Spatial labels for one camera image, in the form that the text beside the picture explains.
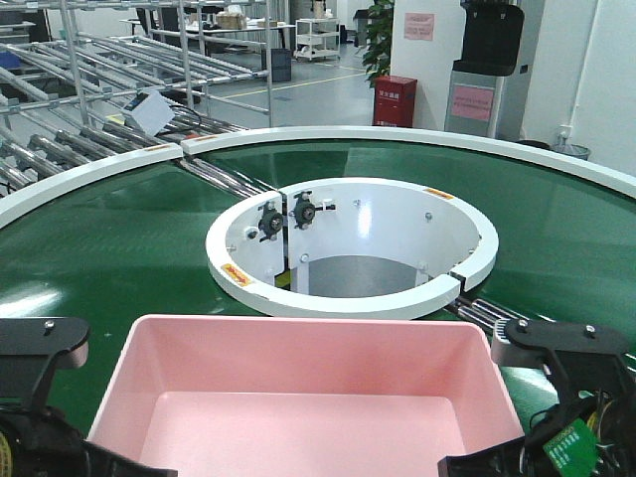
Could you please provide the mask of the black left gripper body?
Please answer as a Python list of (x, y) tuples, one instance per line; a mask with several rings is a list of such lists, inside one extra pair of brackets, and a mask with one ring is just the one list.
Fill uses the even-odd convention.
[(56, 412), (1, 407), (3, 476), (176, 476), (93, 444)]

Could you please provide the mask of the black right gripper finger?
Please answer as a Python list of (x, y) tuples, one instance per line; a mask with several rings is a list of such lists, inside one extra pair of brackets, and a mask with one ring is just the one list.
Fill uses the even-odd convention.
[(493, 331), (491, 358), (505, 367), (538, 369), (569, 405), (581, 391), (613, 398), (635, 392), (624, 362), (628, 340), (609, 327), (530, 319), (500, 319)]

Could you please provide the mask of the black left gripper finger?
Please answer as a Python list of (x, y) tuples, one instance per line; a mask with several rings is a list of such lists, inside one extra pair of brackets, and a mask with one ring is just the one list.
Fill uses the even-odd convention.
[(1, 320), (1, 399), (42, 410), (58, 369), (77, 369), (88, 355), (90, 327), (74, 317)]

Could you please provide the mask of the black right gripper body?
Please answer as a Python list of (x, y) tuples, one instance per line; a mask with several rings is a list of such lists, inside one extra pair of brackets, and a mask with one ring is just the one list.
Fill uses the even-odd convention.
[(583, 413), (545, 443), (516, 438), (438, 461), (440, 476), (633, 476), (635, 393), (587, 398)]

